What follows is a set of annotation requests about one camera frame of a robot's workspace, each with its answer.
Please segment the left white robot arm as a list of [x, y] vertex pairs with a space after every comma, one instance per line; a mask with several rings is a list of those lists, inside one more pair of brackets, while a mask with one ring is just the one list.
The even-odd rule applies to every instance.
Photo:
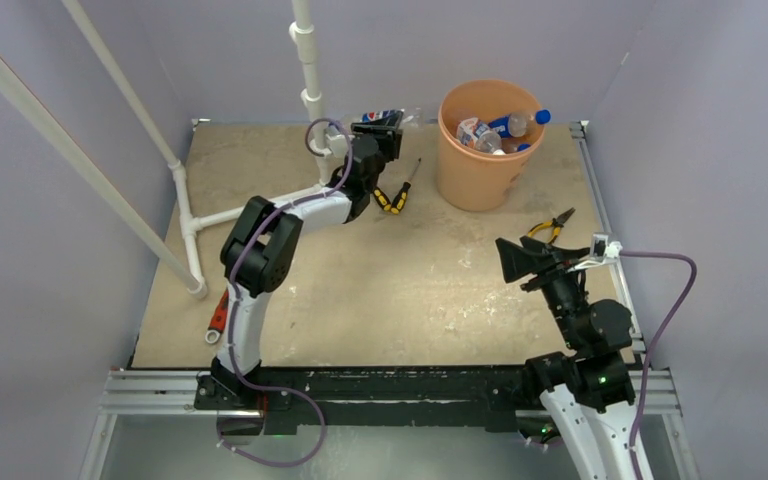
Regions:
[[226, 337], [210, 373], [198, 380], [198, 410], [253, 409], [264, 394], [248, 374], [262, 362], [261, 336], [272, 294], [286, 280], [300, 238], [355, 220], [380, 174], [398, 158], [403, 112], [370, 115], [346, 129], [348, 151], [328, 183], [285, 200], [252, 197], [220, 251], [227, 281]]

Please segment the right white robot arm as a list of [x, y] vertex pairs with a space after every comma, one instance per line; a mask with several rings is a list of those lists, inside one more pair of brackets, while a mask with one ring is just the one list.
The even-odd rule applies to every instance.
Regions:
[[621, 243], [596, 233], [582, 249], [531, 237], [495, 245], [505, 282], [542, 293], [568, 350], [526, 361], [524, 399], [548, 411], [581, 478], [652, 478], [640, 439], [644, 395], [622, 355], [632, 313], [616, 300], [590, 302], [584, 281], [587, 270], [618, 261]]

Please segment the small blue label bottle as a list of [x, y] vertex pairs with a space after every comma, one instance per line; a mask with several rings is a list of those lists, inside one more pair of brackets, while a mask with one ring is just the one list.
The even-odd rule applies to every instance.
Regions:
[[464, 147], [490, 154], [504, 155], [500, 135], [478, 117], [460, 121], [456, 128], [456, 140]]

